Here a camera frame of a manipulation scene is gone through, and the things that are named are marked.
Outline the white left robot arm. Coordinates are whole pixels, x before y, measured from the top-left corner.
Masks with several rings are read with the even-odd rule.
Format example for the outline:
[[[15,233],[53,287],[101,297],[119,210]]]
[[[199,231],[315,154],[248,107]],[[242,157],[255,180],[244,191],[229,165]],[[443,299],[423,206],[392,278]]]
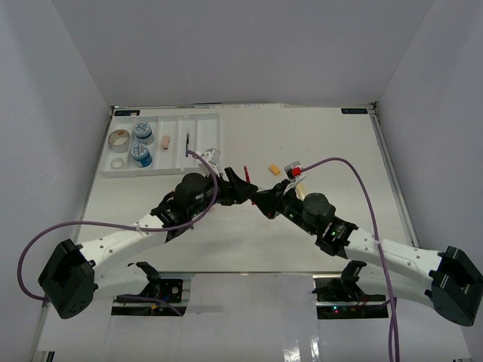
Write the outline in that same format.
[[[153,300],[160,285],[156,269],[146,262],[125,267],[121,263],[181,236],[215,204],[243,204],[257,190],[230,167],[223,176],[188,173],[157,207],[133,225],[117,225],[114,233],[80,244],[70,239],[60,242],[38,284],[62,319],[80,314],[95,299],[127,294]]]

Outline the large clear tape roll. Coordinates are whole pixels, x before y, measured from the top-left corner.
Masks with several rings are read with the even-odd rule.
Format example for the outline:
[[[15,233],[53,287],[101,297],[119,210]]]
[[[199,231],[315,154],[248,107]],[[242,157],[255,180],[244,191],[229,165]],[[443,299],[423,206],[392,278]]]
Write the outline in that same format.
[[[108,146],[115,153],[125,153],[129,149],[131,135],[127,130],[114,130],[108,136]]]

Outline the red gel pen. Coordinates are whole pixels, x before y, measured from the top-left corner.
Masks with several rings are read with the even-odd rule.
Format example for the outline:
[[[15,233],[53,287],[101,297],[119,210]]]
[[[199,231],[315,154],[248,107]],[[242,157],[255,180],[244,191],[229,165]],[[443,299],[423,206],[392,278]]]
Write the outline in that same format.
[[[248,171],[248,167],[246,165],[244,165],[243,169],[244,169],[244,173],[245,173],[246,182],[251,184],[251,178],[250,178],[250,174],[249,174],[249,171]]]

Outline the blue slime jar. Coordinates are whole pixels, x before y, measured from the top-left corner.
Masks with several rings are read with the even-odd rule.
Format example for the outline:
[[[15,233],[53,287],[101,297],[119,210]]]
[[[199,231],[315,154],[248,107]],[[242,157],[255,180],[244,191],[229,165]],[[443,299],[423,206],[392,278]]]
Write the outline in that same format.
[[[155,140],[150,124],[145,121],[138,121],[133,127],[133,133],[136,140],[145,145],[150,145]]]
[[[152,156],[146,144],[133,144],[129,150],[133,162],[138,167],[148,167],[152,163]]]

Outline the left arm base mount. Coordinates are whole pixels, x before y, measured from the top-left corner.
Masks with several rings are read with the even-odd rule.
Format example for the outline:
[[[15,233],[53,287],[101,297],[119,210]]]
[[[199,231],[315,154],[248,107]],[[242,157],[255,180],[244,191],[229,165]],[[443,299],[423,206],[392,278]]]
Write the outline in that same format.
[[[144,273],[147,285],[138,294],[117,296],[116,302],[154,302],[166,305],[182,301],[182,279],[165,279],[148,262],[137,262],[136,267]]]

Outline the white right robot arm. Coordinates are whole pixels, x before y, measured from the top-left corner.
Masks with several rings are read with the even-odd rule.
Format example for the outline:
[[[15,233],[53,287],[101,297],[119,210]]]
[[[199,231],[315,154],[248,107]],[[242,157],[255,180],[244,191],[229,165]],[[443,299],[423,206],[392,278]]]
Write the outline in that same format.
[[[378,241],[370,232],[336,215],[322,193],[299,198],[283,181],[251,196],[269,219],[282,215],[316,237],[324,253],[349,260],[341,276],[341,293],[356,301],[384,289],[397,299],[429,306],[443,318],[471,327],[482,300],[482,274],[461,249],[424,250]]]

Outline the small clear tape roll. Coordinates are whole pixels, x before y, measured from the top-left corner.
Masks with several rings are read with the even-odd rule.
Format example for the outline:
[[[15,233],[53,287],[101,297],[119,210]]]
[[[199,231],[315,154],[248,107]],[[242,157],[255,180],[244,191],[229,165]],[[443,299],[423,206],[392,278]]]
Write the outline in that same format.
[[[114,158],[110,166],[113,170],[122,170],[125,168],[125,160],[123,158]]]

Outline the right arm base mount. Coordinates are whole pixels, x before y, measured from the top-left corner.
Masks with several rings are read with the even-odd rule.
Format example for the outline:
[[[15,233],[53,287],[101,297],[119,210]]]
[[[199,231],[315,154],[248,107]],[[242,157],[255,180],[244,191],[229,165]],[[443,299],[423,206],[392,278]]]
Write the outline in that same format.
[[[372,307],[376,295],[369,295],[357,286],[360,272],[367,267],[365,262],[350,261],[337,278],[316,278],[312,294],[318,302],[348,302],[353,311]]]

